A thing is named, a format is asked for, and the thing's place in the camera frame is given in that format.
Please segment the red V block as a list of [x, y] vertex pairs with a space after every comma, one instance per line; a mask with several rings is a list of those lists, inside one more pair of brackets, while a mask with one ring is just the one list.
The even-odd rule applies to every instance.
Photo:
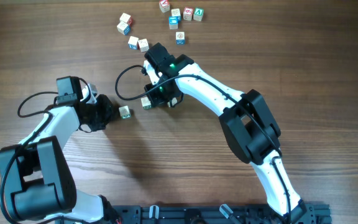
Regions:
[[147, 96], [141, 98], [141, 103], [143, 109], [145, 110], [149, 110], [152, 108], [152, 103]]

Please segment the plain white picture block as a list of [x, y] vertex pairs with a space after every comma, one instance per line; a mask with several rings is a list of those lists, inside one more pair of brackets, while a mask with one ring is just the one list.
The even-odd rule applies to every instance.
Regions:
[[119, 107], [119, 115], [122, 119], [127, 119], [131, 117], [131, 110], [128, 106]]

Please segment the green-sided picture block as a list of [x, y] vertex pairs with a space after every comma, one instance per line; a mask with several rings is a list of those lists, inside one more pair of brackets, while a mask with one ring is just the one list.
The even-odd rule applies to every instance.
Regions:
[[168, 103], [168, 107], [170, 108], [174, 108], [176, 106], [176, 104], [178, 103], [177, 99], [176, 98], [172, 98]]

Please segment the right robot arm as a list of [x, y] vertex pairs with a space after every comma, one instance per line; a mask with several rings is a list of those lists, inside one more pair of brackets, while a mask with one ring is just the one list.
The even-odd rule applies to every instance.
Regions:
[[169, 54], [160, 43], [146, 51], [144, 70], [151, 80], [145, 90], [152, 105], [171, 104], [174, 98], [189, 95], [207, 106], [218, 116], [230, 150], [254, 168], [270, 208], [288, 223], [306, 213], [282, 163], [281, 130], [259, 92], [232, 89], [188, 56]]

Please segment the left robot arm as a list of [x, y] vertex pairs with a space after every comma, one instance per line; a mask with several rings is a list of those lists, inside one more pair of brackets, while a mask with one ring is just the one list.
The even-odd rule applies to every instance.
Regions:
[[9, 223], [120, 223], [102, 195], [76, 189], [63, 155], [70, 136], [82, 125], [105, 129], [113, 105], [79, 77], [57, 79], [53, 104], [40, 124], [18, 144], [0, 150], [0, 208]]

